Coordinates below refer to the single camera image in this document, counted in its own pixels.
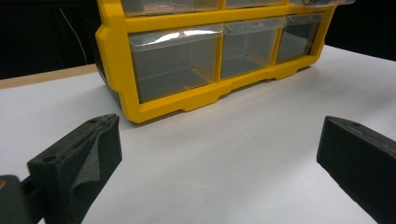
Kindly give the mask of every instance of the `yellow plastic frame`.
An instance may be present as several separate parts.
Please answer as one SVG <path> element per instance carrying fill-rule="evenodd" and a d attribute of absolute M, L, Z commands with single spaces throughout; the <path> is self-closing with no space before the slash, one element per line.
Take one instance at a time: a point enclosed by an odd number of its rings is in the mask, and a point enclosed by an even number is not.
<path fill-rule="evenodd" d="M 297 7 L 289 5 L 289 0 L 286 0 L 280 6 L 238 9 L 225 9 L 225 0 L 220 0 L 219 3 L 219 10 L 216 11 L 150 17 L 125 17 L 120 0 L 98 0 L 102 25 L 96 32 L 96 40 L 104 64 L 107 84 L 119 95 L 122 112 L 128 120 L 139 123 L 177 110 L 191 111 L 198 107 L 215 103 L 221 95 L 251 83 L 264 79 L 281 79 L 295 74 L 299 69 L 307 67 L 318 60 L 324 46 L 324 37 L 336 8 Z M 147 103 L 139 103 L 128 39 L 129 33 L 313 12 L 323 12 L 327 15 L 327 19 L 320 23 L 309 55 L 276 64 L 276 54 L 282 32 L 280 29 L 276 37 L 273 57 L 269 67 L 220 80 L 221 36 L 218 37 L 217 67 L 213 83 Z"/>

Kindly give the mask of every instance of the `yellow storage organizer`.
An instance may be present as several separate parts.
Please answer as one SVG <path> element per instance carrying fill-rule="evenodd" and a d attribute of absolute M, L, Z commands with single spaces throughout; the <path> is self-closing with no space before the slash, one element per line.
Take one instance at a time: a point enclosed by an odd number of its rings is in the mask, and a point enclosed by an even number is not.
<path fill-rule="evenodd" d="M 315 63 L 335 10 L 288 0 L 269 0 L 268 6 L 255 0 L 253 7 L 243 0 L 241 7 L 235 0 L 211 7 L 189 1 L 203 10 L 150 15 L 155 10 L 145 13 L 142 6 L 135 13 L 128 6 L 126 13 L 120 0 L 98 0 L 96 40 L 106 82 L 133 122 L 209 105 L 237 88 Z"/>

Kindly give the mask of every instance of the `wooden table edge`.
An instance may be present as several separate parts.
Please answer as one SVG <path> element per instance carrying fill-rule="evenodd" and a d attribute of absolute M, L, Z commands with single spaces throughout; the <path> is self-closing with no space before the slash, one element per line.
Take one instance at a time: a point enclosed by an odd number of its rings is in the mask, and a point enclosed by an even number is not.
<path fill-rule="evenodd" d="M 39 73 L 25 77 L 13 77 L 0 80 L 0 90 L 15 88 L 19 86 L 31 85 L 67 77 L 78 77 L 89 73 L 97 72 L 95 64 L 83 65 L 79 67 L 66 68 L 63 70 Z"/>

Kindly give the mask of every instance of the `textured black surface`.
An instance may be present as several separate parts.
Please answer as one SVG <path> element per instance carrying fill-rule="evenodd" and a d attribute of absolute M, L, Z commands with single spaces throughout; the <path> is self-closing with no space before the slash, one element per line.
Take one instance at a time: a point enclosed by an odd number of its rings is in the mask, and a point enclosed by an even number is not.
<path fill-rule="evenodd" d="M 0 223 L 33 223 L 16 176 L 0 175 L 0 199 Z"/>
<path fill-rule="evenodd" d="M 121 161 L 119 117 L 88 120 L 28 162 L 45 191 L 46 223 L 80 223 Z"/>
<path fill-rule="evenodd" d="M 378 223 L 396 223 L 396 143 L 359 123 L 327 117 L 318 163 Z"/>

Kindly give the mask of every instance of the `plastic drawer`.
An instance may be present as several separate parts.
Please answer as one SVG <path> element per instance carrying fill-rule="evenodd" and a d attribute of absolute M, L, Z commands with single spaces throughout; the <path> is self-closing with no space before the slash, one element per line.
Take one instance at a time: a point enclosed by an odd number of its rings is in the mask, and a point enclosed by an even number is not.
<path fill-rule="evenodd" d="M 264 7 L 280 5 L 284 0 L 226 0 L 226 8 L 238 8 L 238 7 Z"/>
<path fill-rule="evenodd" d="M 216 10 L 219 0 L 121 0 L 126 16 Z"/>
<path fill-rule="evenodd" d="M 348 5 L 356 0 L 289 0 L 291 4 L 302 7 L 327 7 L 337 5 Z"/>
<path fill-rule="evenodd" d="M 283 63 L 308 55 L 318 26 L 324 20 L 326 20 L 324 13 L 287 16 L 276 63 Z"/>
<path fill-rule="evenodd" d="M 129 35 L 139 102 L 214 81 L 222 25 Z"/>
<path fill-rule="evenodd" d="M 224 23 L 221 78 L 235 77 L 269 65 L 277 30 L 284 18 Z"/>

